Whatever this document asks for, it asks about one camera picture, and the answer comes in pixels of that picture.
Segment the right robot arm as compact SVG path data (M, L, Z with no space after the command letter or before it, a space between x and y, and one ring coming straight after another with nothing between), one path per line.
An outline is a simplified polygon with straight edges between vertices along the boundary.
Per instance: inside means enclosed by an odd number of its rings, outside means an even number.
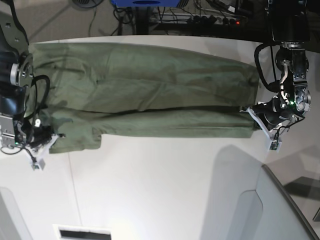
M34 75L29 40L12 0L0 2L0 150L28 154L33 170L45 168L44 156L64 134L39 119L49 95L47 75Z

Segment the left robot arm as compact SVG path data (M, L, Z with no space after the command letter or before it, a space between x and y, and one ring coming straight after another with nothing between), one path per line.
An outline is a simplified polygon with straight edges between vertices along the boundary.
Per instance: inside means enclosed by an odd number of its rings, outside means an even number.
M303 47L310 40L306 7L305 0L269 0L265 11L271 40L260 44L254 51L259 78L265 88L275 95L270 101L258 102L245 111L266 135L269 151L278 151L282 145L281 135L302 122L311 109L307 82L309 61ZM267 83L259 54L266 47L274 46L279 46L279 50L272 57L272 67L278 68L281 76Z

